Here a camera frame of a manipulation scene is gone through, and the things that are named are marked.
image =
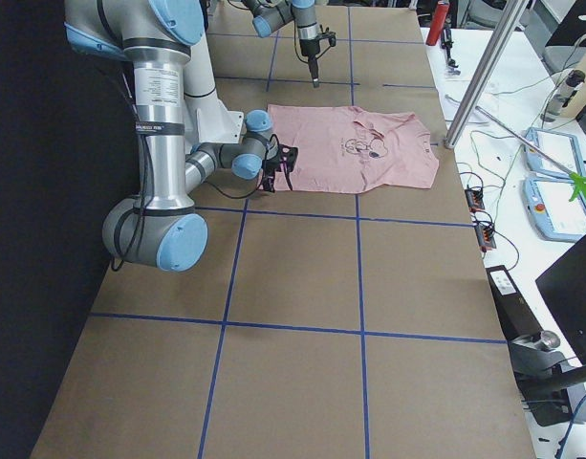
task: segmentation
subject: black backdrop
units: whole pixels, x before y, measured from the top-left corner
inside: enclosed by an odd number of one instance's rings
[[[75,55],[63,0],[0,0],[0,459],[26,458],[105,273],[110,208],[138,186],[128,109]]]
[[[576,0],[562,22],[554,31],[546,46],[573,45],[575,41],[586,33],[586,21],[577,17],[586,14],[586,0]]]

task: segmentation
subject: green tool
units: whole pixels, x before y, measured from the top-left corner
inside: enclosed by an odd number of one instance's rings
[[[456,100],[455,98],[451,98],[450,96],[445,96],[445,97],[448,98],[448,99],[450,99],[450,100],[452,100],[452,101],[454,101],[454,102],[456,102],[456,103],[459,103],[458,100]],[[500,120],[498,120],[497,118],[495,118],[493,115],[491,115],[489,112],[487,112],[486,110],[484,110],[479,105],[475,105],[475,110],[477,110],[478,112],[480,112],[482,115],[484,115],[489,120],[493,120],[494,122],[496,122],[499,126],[501,126],[507,132],[509,132],[510,134],[512,134],[521,143],[523,143],[524,145],[527,145],[528,147],[530,147],[533,153],[536,153],[541,158],[544,158],[546,161],[549,161],[555,167],[557,167],[562,172],[564,172],[565,174],[567,174],[569,176],[569,178],[573,181],[573,184],[574,184],[573,196],[571,196],[571,199],[569,201],[573,201],[575,198],[577,198],[577,196],[579,196],[580,193],[583,194],[583,197],[586,200],[586,177],[583,177],[583,176],[579,175],[578,173],[572,171],[566,165],[559,163],[555,159],[553,159],[550,156],[548,156],[547,154],[545,154],[543,151],[541,151],[540,148],[538,148],[531,141],[529,141],[528,139],[525,139],[523,136],[520,136],[519,134],[517,134],[516,132],[514,132],[511,128],[509,128],[508,126],[506,126],[504,123],[502,123]]]

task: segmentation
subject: robotic arm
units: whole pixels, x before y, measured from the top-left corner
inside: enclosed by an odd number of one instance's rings
[[[314,0],[280,0],[278,3],[264,3],[261,0],[242,0],[251,11],[252,24],[260,37],[266,37],[294,20],[299,35],[301,55],[307,57],[314,87],[319,86],[318,59],[320,41],[328,40],[329,48],[336,45],[335,32],[322,30],[315,17]]]
[[[273,191],[274,174],[293,170],[296,149],[279,144],[260,110],[247,115],[237,142],[243,114],[218,99],[198,0],[66,0],[65,10],[76,51],[134,68],[141,189],[106,217],[104,245],[122,261],[187,270],[207,243],[187,193],[218,167],[247,180],[263,169],[259,185]]]

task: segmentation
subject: bottle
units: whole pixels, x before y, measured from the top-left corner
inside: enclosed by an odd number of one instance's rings
[[[564,81],[562,81],[552,99],[548,102],[545,111],[541,114],[541,119],[547,122],[555,121],[560,115],[562,109],[569,104],[575,93],[586,79],[586,74],[580,70],[572,70]]]
[[[435,46],[435,43],[437,43],[437,40],[439,39],[439,35],[442,34],[447,10],[449,10],[448,0],[439,0],[439,2],[437,2],[437,7],[433,12],[433,20],[430,23],[430,31],[428,31],[428,37],[426,38],[426,44],[428,46]]]

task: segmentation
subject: red bottle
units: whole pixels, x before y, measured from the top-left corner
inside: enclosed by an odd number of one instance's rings
[[[449,1],[439,0],[439,2],[437,2],[437,8],[435,8],[435,12],[433,12],[433,20],[430,24],[428,37],[426,38],[426,44],[428,46],[435,46],[435,43],[437,43],[437,40],[439,39],[439,35],[442,34],[447,10],[449,10]]]

